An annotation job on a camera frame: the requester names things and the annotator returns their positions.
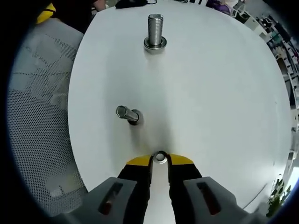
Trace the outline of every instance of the bolt thread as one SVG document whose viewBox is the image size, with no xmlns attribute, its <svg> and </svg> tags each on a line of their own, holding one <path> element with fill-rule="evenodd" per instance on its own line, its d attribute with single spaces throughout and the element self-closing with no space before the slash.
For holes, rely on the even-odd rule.
<svg viewBox="0 0 299 224">
<path fill-rule="evenodd" d="M 163 16 L 161 14 L 151 14 L 148 17 L 149 43 L 159 45 L 161 43 Z"/>
</svg>

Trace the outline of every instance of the gray mesh chair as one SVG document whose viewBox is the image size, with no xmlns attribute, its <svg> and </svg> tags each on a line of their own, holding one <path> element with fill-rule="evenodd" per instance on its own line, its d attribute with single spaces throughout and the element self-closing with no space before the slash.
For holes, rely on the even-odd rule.
<svg viewBox="0 0 299 224">
<path fill-rule="evenodd" d="M 15 163 L 49 216 L 77 208 L 87 193 L 67 121 L 71 69 L 82 37 L 55 19 L 35 26 L 21 45 L 8 87 L 7 125 Z"/>
</svg>

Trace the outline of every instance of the white table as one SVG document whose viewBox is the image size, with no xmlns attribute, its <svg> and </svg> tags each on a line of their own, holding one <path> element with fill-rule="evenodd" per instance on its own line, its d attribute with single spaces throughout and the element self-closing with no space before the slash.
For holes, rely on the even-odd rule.
<svg viewBox="0 0 299 224">
<path fill-rule="evenodd" d="M 164 15 L 158 55 L 143 49 L 149 14 Z M 118 118 L 119 105 L 140 110 L 144 126 Z M 73 66 L 68 119 L 88 191 L 164 150 L 192 159 L 245 207 L 283 172 L 291 144 L 288 95 L 266 43 L 225 14 L 174 1 L 95 16 Z M 166 170 L 154 165 L 145 223 L 173 221 Z"/>
</svg>

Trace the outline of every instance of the green plant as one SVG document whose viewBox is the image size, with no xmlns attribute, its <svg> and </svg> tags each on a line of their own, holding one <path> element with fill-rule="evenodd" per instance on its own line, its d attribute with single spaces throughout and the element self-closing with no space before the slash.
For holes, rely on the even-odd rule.
<svg viewBox="0 0 299 224">
<path fill-rule="evenodd" d="M 269 209 L 267 213 L 267 217 L 271 217 L 274 213 L 284 204 L 286 198 L 289 196 L 291 192 L 291 186 L 288 187 L 286 191 L 284 191 L 285 182 L 283 180 L 276 180 L 276 184 L 274 185 L 274 190 L 272 191 L 268 204 Z"/>
</svg>

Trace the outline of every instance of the yellow object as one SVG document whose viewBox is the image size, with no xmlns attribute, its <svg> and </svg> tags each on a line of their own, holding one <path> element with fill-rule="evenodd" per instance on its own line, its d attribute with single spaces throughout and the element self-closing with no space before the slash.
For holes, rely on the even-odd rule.
<svg viewBox="0 0 299 224">
<path fill-rule="evenodd" d="M 187 157 L 175 154 L 169 154 L 171 157 L 171 162 L 173 165 L 186 165 L 193 164 L 193 161 L 188 159 Z"/>
<path fill-rule="evenodd" d="M 129 162 L 127 162 L 127 165 L 147 167 L 149 163 L 150 163 L 150 155 L 144 155 L 130 160 Z"/>
<path fill-rule="evenodd" d="M 40 15 L 37 17 L 37 21 L 36 23 L 39 24 L 41 22 L 44 22 L 45 20 L 47 20 L 48 18 L 50 18 L 54 13 L 56 12 L 55 7 L 53 6 L 52 3 L 50 3 L 44 10 L 42 13 L 40 13 Z"/>
</svg>

